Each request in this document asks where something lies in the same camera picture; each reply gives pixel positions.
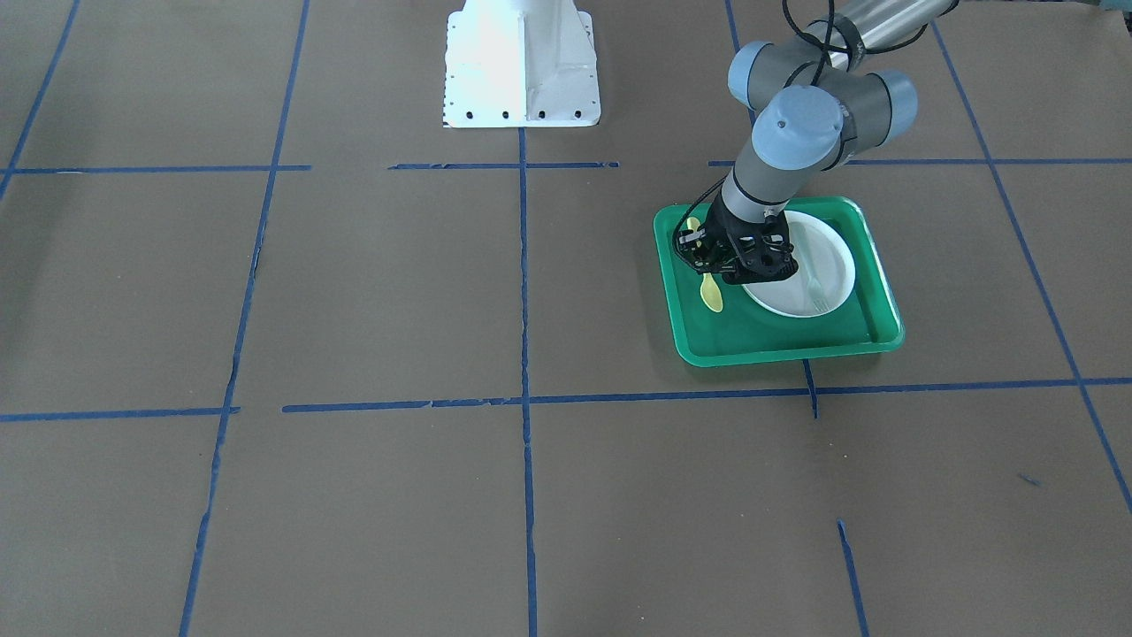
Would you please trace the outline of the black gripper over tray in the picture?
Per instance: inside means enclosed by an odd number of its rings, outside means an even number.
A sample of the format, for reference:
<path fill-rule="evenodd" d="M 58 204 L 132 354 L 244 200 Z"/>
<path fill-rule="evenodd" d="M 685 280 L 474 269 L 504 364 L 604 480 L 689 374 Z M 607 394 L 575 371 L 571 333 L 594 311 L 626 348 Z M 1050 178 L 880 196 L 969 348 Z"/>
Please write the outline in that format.
<path fill-rule="evenodd" d="M 777 282 L 798 272 L 784 214 L 748 222 L 736 217 L 717 195 L 696 231 L 685 229 L 695 207 L 674 229 L 674 251 L 691 269 L 720 275 L 727 285 Z"/>

